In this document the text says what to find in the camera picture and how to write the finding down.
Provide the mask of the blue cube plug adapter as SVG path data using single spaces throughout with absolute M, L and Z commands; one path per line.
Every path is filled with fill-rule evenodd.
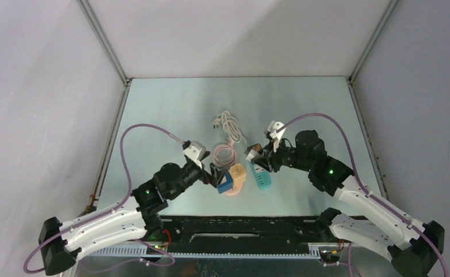
M 222 193 L 228 192 L 233 187 L 234 187 L 233 179 L 232 179 L 230 173 L 225 173 L 224 177 L 222 178 L 221 183 L 217 187 L 217 191 L 219 194 L 222 194 Z

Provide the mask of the small white plug adapter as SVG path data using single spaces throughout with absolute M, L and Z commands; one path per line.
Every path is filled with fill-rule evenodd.
M 258 157 L 258 155 L 259 153 L 252 148 L 245 151 L 246 160 L 250 163 L 253 161 L 253 159 Z

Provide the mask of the teal power strip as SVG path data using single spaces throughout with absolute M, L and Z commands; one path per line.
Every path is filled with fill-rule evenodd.
M 272 181 L 271 176 L 268 171 L 259 165 L 249 163 L 251 171 L 253 173 L 256 184 L 260 190 L 266 190 L 271 187 Z

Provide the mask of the yellow cube plug adapter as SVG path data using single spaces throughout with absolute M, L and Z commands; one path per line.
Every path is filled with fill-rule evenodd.
M 247 172 L 240 163 L 231 166 L 228 173 L 235 184 L 242 184 L 246 180 Z

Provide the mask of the pink round power socket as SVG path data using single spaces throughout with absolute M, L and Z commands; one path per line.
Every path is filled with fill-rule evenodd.
M 225 191 L 223 194 L 226 196 L 236 196 L 243 190 L 243 187 L 244 181 L 233 181 L 232 188 Z

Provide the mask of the green cube plug adapter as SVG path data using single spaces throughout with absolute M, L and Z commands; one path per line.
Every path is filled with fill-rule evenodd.
M 262 146 L 259 143 L 256 143 L 256 144 L 253 144 L 253 145 L 247 147 L 247 151 L 249 151 L 249 152 L 254 151 L 254 152 L 260 153 L 261 150 L 262 150 Z

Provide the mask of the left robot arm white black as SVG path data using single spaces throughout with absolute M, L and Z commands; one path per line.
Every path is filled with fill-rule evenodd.
M 197 181 L 218 187 L 226 171 L 214 164 L 206 171 L 192 161 L 182 167 L 167 163 L 112 207 L 65 222 L 47 219 L 39 235 L 43 272 L 60 274 L 85 256 L 123 241 L 160 238 L 163 225 L 158 213 L 168 207 L 168 201 Z

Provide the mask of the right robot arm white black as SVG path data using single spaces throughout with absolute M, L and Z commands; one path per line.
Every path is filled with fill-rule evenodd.
M 312 185 L 363 213 L 360 222 L 334 208 L 317 219 L 316 234 L 323 241 L 335 237 L 353 242 L 388 260 L 402 276 L 427 276 L 444 250 L 444 228 L 435 221 L 421 222 L 398 209 L 357 180 L 354 170 L 329 156 L 314 130 L 286 138 L 270 138 L 265 147 L 247 147 L 246 159 L 270 173 L 281 167 L 306 171 Z

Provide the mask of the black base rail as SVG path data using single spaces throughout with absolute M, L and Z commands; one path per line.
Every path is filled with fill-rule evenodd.
M 319 216 L 171 216 L 143 236 L 168 242 L 176 254 L 233 256 L 306 256 L 313 245 L 343 250 L 346 239 L 336 238 Z

